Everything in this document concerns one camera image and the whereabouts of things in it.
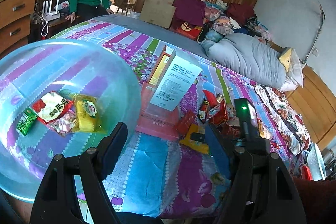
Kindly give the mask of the flat pink red box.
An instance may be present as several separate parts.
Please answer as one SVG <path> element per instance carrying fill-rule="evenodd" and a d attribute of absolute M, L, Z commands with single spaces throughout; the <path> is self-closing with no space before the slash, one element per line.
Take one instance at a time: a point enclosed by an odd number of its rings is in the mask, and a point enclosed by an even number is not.
<path fill-rule="evenodd" d="M 168 111 L 150 103 L 155 88 L 144 82 L 141 89 L 141 111 L 135 130 L 161 139 L 177 141 L 179 133 L 175 125 L 179 122 L 179 111 Z"/>

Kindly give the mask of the white wifi router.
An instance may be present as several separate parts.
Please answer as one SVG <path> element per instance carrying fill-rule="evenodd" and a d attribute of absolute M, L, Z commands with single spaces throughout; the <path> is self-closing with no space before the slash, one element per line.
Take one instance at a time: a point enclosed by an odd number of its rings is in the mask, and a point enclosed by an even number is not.
<path fill-rule="evenodd" d="M 47 22 L 60 18 L 60 12 L 58 10 L 59 0 L 56 1 L 55 9 L 53 10 L 52 0 L 44 1 L 42 5 L 42 18 Z"/>

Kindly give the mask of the clear blue plastic basin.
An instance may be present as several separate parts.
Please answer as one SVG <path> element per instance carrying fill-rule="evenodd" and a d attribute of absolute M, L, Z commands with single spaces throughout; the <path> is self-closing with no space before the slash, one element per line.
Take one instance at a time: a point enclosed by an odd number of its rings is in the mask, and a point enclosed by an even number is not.
<path fill-rule="evenodd" d="M 33 202 L 53 157 L 96 147 L 116 124 L 134 132 L 134 71 L 117 54 L 72 39 L 34 42 L 1 58 L 1 189 Z"/>

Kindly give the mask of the pink chocolate candy bag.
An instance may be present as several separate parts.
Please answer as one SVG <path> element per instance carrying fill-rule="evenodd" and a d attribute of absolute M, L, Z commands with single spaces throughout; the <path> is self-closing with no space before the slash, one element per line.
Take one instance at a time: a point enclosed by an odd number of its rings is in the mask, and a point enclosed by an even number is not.
<path fill-rule="evenodd" d="M 53 122 L 48 123 L 48 127 L 54 130 L 58 135 L 66 137 L 71 133 L 73 127 L 75 126 L 76 115 L 72 110 L 66 112 L 62 117 L 56 119 Z"/>

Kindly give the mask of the long red snack bar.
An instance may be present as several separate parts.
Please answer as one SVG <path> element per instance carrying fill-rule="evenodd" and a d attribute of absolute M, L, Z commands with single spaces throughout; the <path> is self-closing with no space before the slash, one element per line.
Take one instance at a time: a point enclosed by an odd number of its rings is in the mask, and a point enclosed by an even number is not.
<path fill-rule="evenodd" d="M 176 131 L 182 135 L 185 136 L 187 132 L 189 131 L 189 128 L 194 123 L 196 119 L 196 115 L 193 111 L 189 110 L 175 125 Z"/>

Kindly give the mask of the white red strawberry snack bag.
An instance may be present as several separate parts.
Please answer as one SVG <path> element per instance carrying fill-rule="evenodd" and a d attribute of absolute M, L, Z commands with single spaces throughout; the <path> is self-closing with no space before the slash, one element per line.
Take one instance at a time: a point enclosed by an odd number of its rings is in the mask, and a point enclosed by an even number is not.
<path fill-rule="evenodd" d="M 51 91 L 35 101 L 31 108 L 38 115 L 39 120 L 48 124 L 62 117 L 72 105 L 71 100 L 62 97 L 55 91 Z"/>

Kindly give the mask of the wooden drawer dresser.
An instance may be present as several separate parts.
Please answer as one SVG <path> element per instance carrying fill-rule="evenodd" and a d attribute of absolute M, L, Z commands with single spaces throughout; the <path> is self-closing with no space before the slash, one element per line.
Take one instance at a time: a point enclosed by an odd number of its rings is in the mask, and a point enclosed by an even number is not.
<path fill-rule="evenodd" d="M 28 43 L 30 16 L 34 12 L 34 7 L 35 0 L 1 0 L 1 59 Z"/>

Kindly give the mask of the red orange cookie box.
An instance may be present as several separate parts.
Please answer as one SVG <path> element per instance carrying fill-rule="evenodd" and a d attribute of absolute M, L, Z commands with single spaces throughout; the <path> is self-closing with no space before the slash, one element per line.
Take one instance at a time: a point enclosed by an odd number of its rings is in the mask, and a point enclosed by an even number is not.
<path fill-rule="evenodd" d="M 151 71 L 151 74 L 149 76 L 149 78 L 147 79 L 147 83 L 150 84 L 151 86 L 156 86 L 159 78 L 163 72 L 163 70 L 165 69 L 165 66 L 171 56 L 171 54 L 173 53 L 173 49 L 168 47 L 168 46 L 164 46 L 163 50 L 159 56 L 159 58 L 157 58 L 157 62 L 153 68 L 153 70 Z"/>

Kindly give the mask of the white tall box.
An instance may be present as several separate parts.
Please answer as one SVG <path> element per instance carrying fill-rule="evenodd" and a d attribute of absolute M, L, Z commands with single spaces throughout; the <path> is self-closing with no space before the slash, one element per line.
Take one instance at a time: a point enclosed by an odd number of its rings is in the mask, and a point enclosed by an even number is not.
<path fill-rule="evenodd" d="M 201 65 L 195 56 L 175 48 L 159 78 L 150 104 L 173 111 L 201 71 Z"/>

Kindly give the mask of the grey folded quilt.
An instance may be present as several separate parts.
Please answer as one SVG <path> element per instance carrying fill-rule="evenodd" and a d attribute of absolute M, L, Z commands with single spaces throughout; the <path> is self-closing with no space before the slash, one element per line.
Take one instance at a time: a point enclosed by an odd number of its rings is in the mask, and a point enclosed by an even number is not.
<path fill-rule="evenodd" d="M 285 82 L 280 53 L 256 37 L 234 33 L 218 42 L 203 40 L 201 46 L 209 59 L 258 84 L 280 89 Z"/>

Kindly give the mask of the colourful floral bed sheet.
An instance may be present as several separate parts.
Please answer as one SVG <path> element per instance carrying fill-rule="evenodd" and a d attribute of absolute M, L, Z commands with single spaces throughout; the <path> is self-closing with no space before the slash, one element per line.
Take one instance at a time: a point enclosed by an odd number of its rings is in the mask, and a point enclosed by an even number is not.
<path fill-rule="evenodd" d="M 271 150 L 280 155 L 291 174 L 300 175 L 312 141 L 302 116 L 286 95 L 258 84 L 252 75 L 210 61 L 199 43 L 133 18 L 92 19 L 56 37 L 93 42 L 122 57 L 134 70 L 144 96 L 154 92 L 149 78 L 155 66 L 167 63 L 161 54 L 181 48 L 202 67 L 181 103 L 166 118 L 140 115 L 126 154 L 104 181 L 116 210 L 168 219 L 216 212 L 228 188 L 228 176 L 220 174 L 207 147 L 190 138 L 193 132 L 205 131 L 196 114 L 209 94 L 222 95 L 229 113 L 236 98 L 249 99 Z"/>

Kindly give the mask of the wooden headboard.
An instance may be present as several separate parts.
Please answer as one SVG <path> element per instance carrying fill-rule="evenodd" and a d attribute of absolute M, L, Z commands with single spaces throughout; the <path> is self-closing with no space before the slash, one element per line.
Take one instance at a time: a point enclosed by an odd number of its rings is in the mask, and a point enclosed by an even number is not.
<path fill-rule="evenodd" d="M 335 137 L 336 99 L 309 65 L 302 72 L 303 87 L 285 94 L 294 110 L 302 115 L 312 141 L 323 150 Z"/>

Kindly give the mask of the yellow green snack bag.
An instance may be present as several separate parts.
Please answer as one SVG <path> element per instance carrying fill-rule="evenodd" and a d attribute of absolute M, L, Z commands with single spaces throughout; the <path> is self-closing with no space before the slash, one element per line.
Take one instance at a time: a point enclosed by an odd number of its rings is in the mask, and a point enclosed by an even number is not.
<path fill-rule="evenodd" d="M 75 121 L 73 132 L 104 133 L 102 126 L 101 109 L 98 99 L 85 94 L 73 96 L 75 107 Z"/>

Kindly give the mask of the green snack packet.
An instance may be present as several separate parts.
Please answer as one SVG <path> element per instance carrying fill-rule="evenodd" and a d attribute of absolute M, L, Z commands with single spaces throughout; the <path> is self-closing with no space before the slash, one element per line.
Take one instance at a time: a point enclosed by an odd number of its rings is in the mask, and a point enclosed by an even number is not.
<path fill-rule="evenodd" d="M 16 126 L 17 132 L 19 134 L 22 134 L 23 136 L 26 136 L 37 118 L 38 115 L 34 112 L 32 108 L 26 108 Z"/>

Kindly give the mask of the yellow black label packet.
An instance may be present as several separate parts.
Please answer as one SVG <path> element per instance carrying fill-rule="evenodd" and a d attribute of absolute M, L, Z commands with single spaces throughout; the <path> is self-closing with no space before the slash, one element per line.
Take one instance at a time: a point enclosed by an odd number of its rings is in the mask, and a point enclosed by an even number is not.
<path fill-rule="evenodd" d="M 205 155 L 210 153 L 209 146 L 205 140 L 205 128 L 203 126 L 192 124 L 186 136 L 179 143 Z"/>

